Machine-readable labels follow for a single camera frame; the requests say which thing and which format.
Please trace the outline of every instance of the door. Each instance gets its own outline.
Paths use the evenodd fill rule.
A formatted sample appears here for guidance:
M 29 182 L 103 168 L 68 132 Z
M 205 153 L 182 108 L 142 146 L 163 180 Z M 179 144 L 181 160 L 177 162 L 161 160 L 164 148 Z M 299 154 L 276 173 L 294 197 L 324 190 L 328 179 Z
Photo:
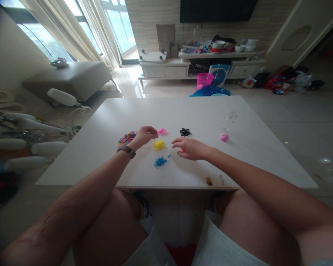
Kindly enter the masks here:
M 123 65 L 138 64 L 138 51 L 125 0 L 100 0 L 114 33 Z
M 299 0 L 266 53 L 267 69 L 296 67 L 333 27 L 333 0 Z

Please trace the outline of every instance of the white door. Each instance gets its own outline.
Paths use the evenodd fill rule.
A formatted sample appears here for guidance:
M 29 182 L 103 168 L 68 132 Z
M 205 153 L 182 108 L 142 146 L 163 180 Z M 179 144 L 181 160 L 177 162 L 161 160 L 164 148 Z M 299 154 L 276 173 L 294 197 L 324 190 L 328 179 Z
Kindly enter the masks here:
M 333 27 L 333 0 L 299 0 L 266 53 L 267 69 L 296 67 Z

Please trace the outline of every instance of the blue plastic bag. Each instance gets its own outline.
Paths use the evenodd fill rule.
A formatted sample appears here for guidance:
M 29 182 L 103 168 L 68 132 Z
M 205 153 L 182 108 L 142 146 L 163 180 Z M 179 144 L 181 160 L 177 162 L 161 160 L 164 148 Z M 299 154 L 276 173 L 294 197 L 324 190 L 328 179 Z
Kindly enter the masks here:
M 224 88 L 219 88 L 216 85 L 208 85 L 205 86 L 198 91 L 196 91 L 193 95 L 190 95 L 189 97 L 199 97 L 199 96 L 212 96 L 213 94 L 225 94 L 230 96 L 231 92 L 229 90 L 226 90 Z

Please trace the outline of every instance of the pink basket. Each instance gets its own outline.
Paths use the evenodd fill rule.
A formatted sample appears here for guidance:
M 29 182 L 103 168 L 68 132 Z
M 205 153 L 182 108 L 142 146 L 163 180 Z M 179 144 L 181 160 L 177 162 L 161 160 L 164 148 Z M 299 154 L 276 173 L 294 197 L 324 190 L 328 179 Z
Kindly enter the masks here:
M 204 86 L 210 85 L 212 80 L 215 78 L 213 75 L 208 73 L 200 73 L 197 76 L 196 89 L 199 90 Z

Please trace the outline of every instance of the left hand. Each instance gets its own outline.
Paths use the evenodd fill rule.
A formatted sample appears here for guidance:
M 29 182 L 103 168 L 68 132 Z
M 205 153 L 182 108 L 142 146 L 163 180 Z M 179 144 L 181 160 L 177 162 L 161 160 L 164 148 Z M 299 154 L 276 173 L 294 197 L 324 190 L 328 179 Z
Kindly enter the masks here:
M 157 139 L 158 133 L 154 127 L 143 126 L 138 129 L 136 137 L 127 145 L 134 151 L 137 151 L 144 144 L 147 144 L 151 139 Z

